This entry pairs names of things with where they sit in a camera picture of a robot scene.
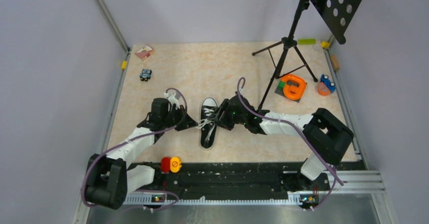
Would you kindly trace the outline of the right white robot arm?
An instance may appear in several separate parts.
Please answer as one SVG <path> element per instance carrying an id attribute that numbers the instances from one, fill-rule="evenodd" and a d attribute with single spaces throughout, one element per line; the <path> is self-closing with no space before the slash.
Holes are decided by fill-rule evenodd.
<path id="1" fill-rule="evenodd" d="M 325 108 L 318 108 L 312 114 L 280 114 L 256 110 L 243 96 L 234 96 L 220 105 L 213 98 L 204 100 L 201 107 L 202 146 L 207 147 L 214 141 L 216 128 L 232 130 L 237 124 L 253 134 L 302 138 L 312 151 L 296 176 L 298 186 L 304 190 L 311 189 L 325 170 L 339 180 L 335 168 L 341 163 L 355 136 Z"/>

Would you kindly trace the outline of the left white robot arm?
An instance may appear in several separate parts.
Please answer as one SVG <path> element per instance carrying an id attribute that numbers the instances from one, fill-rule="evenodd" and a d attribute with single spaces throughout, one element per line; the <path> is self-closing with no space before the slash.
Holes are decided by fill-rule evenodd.
<path id="1" fill-rule="evenodd" d="M 196 126 L 197 122 L 175 97 L 154 99 L 146 118 L 122 143 L 91 156 L 81 188 L 83 203 L 88 207 L 100 205 L 116 210 L 123 205 L 129 193 L 142 186 L 150 190 L 159 189 L 162 176 L 154 168 L 131 165 L 167 131 L 182 131 Z"/>

